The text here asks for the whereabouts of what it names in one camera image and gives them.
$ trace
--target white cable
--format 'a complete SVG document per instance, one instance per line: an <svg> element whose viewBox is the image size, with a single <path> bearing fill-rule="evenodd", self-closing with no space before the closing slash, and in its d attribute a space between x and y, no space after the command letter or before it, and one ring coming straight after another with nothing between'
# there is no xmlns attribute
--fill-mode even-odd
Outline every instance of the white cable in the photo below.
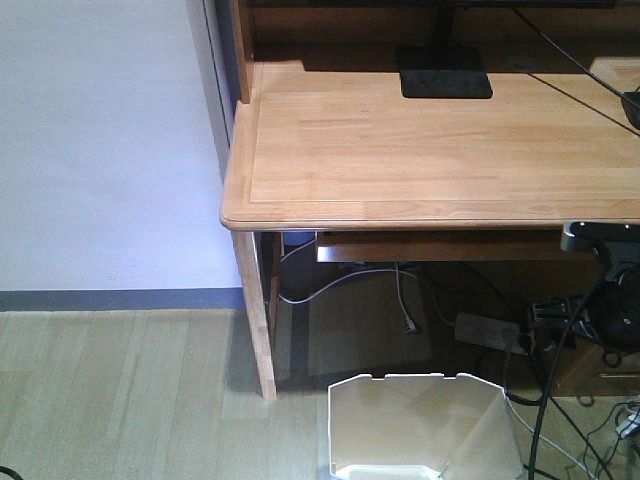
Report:
<svg viewBox="0 0 640 480"><path fill-rule="evenodd" d="M294 255L296 253L298 253L300 250L303 250L305 248L307 248L309 245L311 245L312 243L315 243L316 241L316 237L313 237L311 240L309 240L308 242L303 243L302 245L298 245L296 248L294 248L293 250L291 250L289 253L287 253L286 255L283 255L282 258L280 259L280 262L284 262L287 258L289 258L291 255Z"/></svg>
<svg viewBox="0 0 640 480"><path fill-rule="evenodd" d="M509 399L507 399L507 405L509 405L509 409L511 409L511 412L513 413L513 415L518 419L518 421L524 425L526 427L527 430L529 430L529 432L533 433L533 427L530 426L524 418L522 418L520 416L520 414L517 412L517 410L514 408L513 404L511 403L511 401ZM598 480L598 478L589 471L589 469L577 458L573 457L569 452L567 452L565 449L563 449L562 447L560 447L559 445L553 443L551 440L549 440L547 437L545 437L544 435L540 435L540 440L542 440L543 442L547 443L550 447L554 448L555 450L557 450L558 452L560 452L562 455L564 455L565 457L567 457L569 460L571 460L573 463L575 463L578 468L580 468L581 470L583 470L587 475L589 475L589 478L591 478L592 480Z"/></svg>
<svg viewBox="0 0 640 480"><path fill-rule="evenodd" d="M396 270L394 268L373 268L373 269L370 269L370 270L359 270L357 272L348 273L348 274L346 274L346 275L344 275L344 276L342 276L340 278L337 278L337 279L333 280L332 282L329 282L324 287L320 288L319 290L317 290L316 292L312 293L308 297L302 298L300 300L293 300L291 298L285 297L282 294L278 294L278 298L280 298L280 300L282 300L283 302L289 303L291 305L302 305L304 303L310 302L311 300L315 299L316 297L318 297L322 293L324 293L327 290L329 290L331 287L334 287L335 285L337 285L339 283L342 283L345 280L348 280L350 278L357 277L359 275L368 274L368 273L388 273L388 272L395 273ZM401 275L406 275L406 276L411 277L411 278L417 280L418 282L420 282L420 284L423 285L427 289L427 291L431 294L431 298L433 299L433 305L434 305L434 307L436 309L436 313L437 313L438 318L440 319L440 321L442 321L445 325L447 325L449 327L455 327L455 323L454 322L450 322L449 320L447 320L445 318L445 316L442 314L442 311L440 310L440 305L438 304L438 298L436 297L435 293L433 292L433 290L431 288L431 285L429 285L427 282L422 280L415 273L406 272L404 270L399 270L399 272L400 272Z"/></svg>
<svg viewBox="0 0 640 480"><path fill-rule="evenodd" d="M400 308L402 309L402 313L407 318L411 318L409 312L407 311L407 307L402 300L402 290L400 285L400 267L398 266L398 262L395 262L395 270L396 270L396 291L398 292L398 303L400 304Z"/></svg>

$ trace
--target power strip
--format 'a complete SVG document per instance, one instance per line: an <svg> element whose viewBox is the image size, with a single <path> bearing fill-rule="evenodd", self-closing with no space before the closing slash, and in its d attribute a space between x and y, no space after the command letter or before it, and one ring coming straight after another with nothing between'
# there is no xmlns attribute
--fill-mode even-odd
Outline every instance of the power strip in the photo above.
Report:
<svg viewBox="0 0 640 480"><path fill-rule="evenodd" d="M505 352L510 349L511 353L526 355L518 345L518 335L520 328L515 323L464 312L460 312L456 317L455 338L460 342Z"/></svg>

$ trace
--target laminate flooring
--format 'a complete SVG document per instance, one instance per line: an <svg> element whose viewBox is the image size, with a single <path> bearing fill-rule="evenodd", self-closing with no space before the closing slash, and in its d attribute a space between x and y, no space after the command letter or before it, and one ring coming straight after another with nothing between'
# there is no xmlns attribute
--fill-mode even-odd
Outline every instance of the laminate flooring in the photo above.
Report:
<svg viewBox="0 0 640 480"><path fill-rule="evenodd" d="M479 368L478 358L490 376L502 364L480 347L453 354L452 333L429 319L409 283L409 307L428 320L422 335L404 335L392 276L374 277L281 306L272 402L259 394L242 310L0 314L0 464L25 480L328 480L330 383L361 372L455 374ZM587 432L620 398L559 400ZM534 409L518 410L534 421ZM526 458L530 435L514 425ZM552 407L543 433L582 455L584 443ZM591 438L604 455L613 420ZM587 478L540 448L540 468ZM616 480L640 478L629 442L610 468Z"/></svg>

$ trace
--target white wall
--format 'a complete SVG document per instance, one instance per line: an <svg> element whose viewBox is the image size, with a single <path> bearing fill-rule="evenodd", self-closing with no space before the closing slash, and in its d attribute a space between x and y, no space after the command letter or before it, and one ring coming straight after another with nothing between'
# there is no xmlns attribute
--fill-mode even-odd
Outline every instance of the white wall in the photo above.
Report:
<svg viewBox="0 0 640 480"><path fill-rule="evenodd" d="M0 162L0 290L240 285L185 0L0 0Z"/></svg>

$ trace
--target white wastebasket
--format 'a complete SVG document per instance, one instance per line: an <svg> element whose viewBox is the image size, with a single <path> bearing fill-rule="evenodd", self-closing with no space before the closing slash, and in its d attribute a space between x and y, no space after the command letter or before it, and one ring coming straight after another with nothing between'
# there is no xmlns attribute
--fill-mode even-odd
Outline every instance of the white wastebasket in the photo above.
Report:
<svg viewBox="0 0 640 480"><path fill-rule="evenodd" d="M331 385L329 456L331 475L343 480L524 476L504 390L462 373Z"/></svg>

